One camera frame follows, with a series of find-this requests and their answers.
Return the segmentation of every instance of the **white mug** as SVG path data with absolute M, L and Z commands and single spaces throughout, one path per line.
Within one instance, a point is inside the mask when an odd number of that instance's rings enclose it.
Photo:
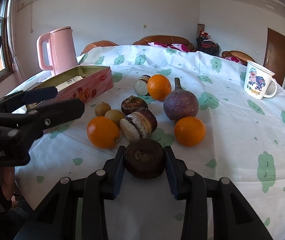
M 244 91 L 253 98 L 262 99 L 271 98 L 277 92 L 277 82 L 272 76 L 275 74 L 269 69 L 247 60 L 247 72 L 244 80 Z M 266 94 L 270 82 L 275 83 L 275 91 L 271 94 Z

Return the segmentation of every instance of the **brown sofa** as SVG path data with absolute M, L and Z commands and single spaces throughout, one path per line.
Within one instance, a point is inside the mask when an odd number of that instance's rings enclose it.
M 136 41 L 133 45 L 148 45 L 149 42 L 158 42 L 165 45 L 171 45 L 174 43 L 184 44 L 188 47 L 188 49 L 192 52 L 196 52 L 197 50 L 194 48 L 194 45 L 190 43 L 187 39 L 178 36 L 168 36 L 168 35 L 151 35 L 140 39 L 140 41 Z

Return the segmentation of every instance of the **chair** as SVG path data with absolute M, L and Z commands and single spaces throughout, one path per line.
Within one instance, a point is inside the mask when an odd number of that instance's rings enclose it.
M 95 41 L 93 43 L 88 44 L 84 48 L 84 50 L 81 53 L 81 55 L 84 54 L 84 53 L 87 53 L 88 51 L 91 51 L 93 48 L 96 48 L 96 47 L 109 47 L 109 46 L 118 46 L 118 44 L 116 44 L 116 43 L 114 43 L 112 41 L 105 41 L 105 40 L 103 40 L 103 41 Z
M 237 57 L 237 58 L 239 58 L 241 60 L 241 62 L 245 66 L 247 66 L 247 60 L 255 62 L 252 57 L 250 57 L 246 53 L 243 53 L 243 52 L 237 51 L 237 50 L 224 51 L 224 52 L 222 52 L 221 56 L 223 58 L 225 58 L 225 57 Z

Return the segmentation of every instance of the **kettle handle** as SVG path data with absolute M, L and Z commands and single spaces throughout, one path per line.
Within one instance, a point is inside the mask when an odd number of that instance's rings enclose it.
M 46 33 L 44 35 L 39 36 L 39 38 L 37 40 L 37 55 L 38 55 L 39 67 L 42 70 L 52 71 L 52 70 L 54 70 L 53 66 L 51 66 L 51 65 L 47 66 L 45 64 L 45 61 L 44 61 L 44 52 L 43 52 L 43 48 L 42 48 L 42 45 L 44 42 L 47 42 L 48 43 L 47 47 L 48 46 L 50 47 L 50 33 Z

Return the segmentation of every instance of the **open tin box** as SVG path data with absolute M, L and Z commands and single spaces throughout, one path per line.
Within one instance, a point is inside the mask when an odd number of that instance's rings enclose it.
M 79 98 L 84 104 L 113 87 L 112 71 L 109 66 L 79 65 L 44 82 L 31 90 L 54 86 L 58 90 L 55 98 L 26 106 L 31 110 L 39 104 L 50 104 L 63 99 Z

